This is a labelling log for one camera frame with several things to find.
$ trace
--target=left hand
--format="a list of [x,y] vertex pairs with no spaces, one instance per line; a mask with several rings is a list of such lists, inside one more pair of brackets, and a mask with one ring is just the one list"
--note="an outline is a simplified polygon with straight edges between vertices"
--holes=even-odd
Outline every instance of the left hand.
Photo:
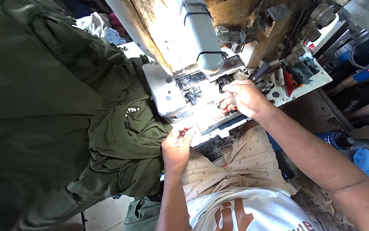
[[165,175],[181,176],[186,169],[195,133],[192,127],[174,127],[161,143]]

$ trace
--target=grey fabric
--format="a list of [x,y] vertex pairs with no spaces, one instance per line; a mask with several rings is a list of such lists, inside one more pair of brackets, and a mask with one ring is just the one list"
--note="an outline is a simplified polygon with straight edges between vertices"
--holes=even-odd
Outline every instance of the grey fabric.
[[169,126],[140,84],[147,59],[73,23],[51,0],[0,0],[1,231],[53,230],[105,197],[159,188]]
[[123,229],[126,231],[155,231],[160,208],[160,195],[152,195],[130,202]]

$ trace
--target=finger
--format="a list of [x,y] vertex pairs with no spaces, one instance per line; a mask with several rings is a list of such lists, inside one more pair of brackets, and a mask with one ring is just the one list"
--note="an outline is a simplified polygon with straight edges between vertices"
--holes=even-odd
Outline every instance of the finger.
[[230,92],[224,92],[222,93],[220,96],[218,96],[215,100],[214,100],[214,103],[217,104],[217,103],[220,103],[222,102],[223,100],[227,99],[227,98],[230,98]]
[[233,82],[230,83],[230,85],[235,85],[235,84],[250,84],[253,83],[251,80],[234,80]]
[[223,91],[229,91],[233,93],[240,94],[243,92],[244,84],[235,84],[235,85],[225,85],[223,87]]
[[232,100],[228,98],[220,104],[220,109],[221,113],[226,113],[229,111],[237,110],[237,107],[233,106]]
[[166,140],[168,141],[169,144],[172,144],[172,140],[176,140],[177,138],[179,138],[180,135],[180,131],[177,128],[172,128],[172,130],[170,131],[170,133],[167,135]]
[[193,135],[196,133],[194,129],[189,129],[186,134],[184,134],[181,147],[189,148],[193,139]]
[[225,109],[225,108],[227,108],[230,104],[232,104],[232,99],[231,99],[231,98],[227,98],[227,99],[223,100],[223,101],[220,103],[220,108],[221,108],[221,109]]
[[190,124],[176,126],[177,130],[179,130],[180,133],[186,132],[187,130],[191,129],[192,127],[193,127],[193,125],[190,125]]

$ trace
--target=olive green fabric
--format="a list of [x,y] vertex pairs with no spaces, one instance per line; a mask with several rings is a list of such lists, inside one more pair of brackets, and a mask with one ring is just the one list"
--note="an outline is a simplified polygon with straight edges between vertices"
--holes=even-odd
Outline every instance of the olive green fabric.
[[169,126],[125,59],[51,0],[0,0],[0,230],[52,230],[159,188]]
[[123,229],[125,231],[156,231],[161,196],[152,195],[130,202]]

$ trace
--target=leg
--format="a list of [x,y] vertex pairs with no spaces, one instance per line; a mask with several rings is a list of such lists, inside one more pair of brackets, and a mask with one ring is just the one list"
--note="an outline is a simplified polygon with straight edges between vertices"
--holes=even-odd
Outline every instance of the leg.
[[216,167],[195,150],[190,150],[189,162],[182,175],[186,201],[215,192],[215,185],[231,176],[227,170]]
[[249,128],[238,142],[224,150],[224,155],[227,162],[224,169],[238,176],[241,187],[277,187],[296,194],[297,190],[284,181],[276,154],[260,125]]

